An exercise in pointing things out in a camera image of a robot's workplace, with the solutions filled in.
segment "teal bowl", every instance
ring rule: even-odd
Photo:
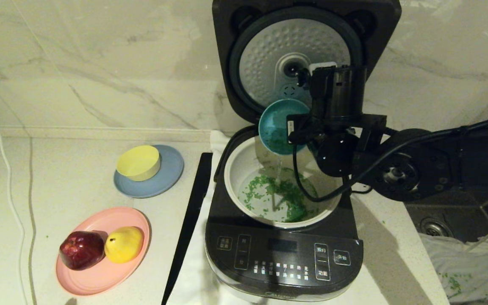
[[[310,109],[296,99],[281,99],[265,109],[259,119],[259,138],[265,147],[278,155],[293,153],[293,145],[287,143],[287,121],[290,114],[307,114]],[[305,145],[299,145],[297,151]]]

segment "pink plate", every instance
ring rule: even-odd
[[[146,217],[141,212],[130,207],[110,208],[91,216],[76,227],[73,232],[76,230],[98,230],[110,234],[117,228],[125,226],[135,226],[144,233],[143,247],[136,258],[124,264],[116,264],[105,257],[89,269],[74,271],[67,268],[58,255],[56,276],[60,285],[66,291],[83,297],[100,294],[128,278],[141,264],[150,241],[150,227]]]

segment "rice cooker control panel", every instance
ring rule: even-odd
[[[335,284],[360,269],[363,243],[253,227],[210,224],[211,258],[224,273],[295,286]]]

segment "sink drain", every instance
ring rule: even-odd
[[[421,231],[430,236],[446,236],[453,237],[453,232],[436,219],[425,218],[421,221]]]

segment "yellow pear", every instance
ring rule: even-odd
[[[111,262],[127,263],[139,255],[144,241],[137,227],[121,227],[110,233],[105,243],[105,255]]]

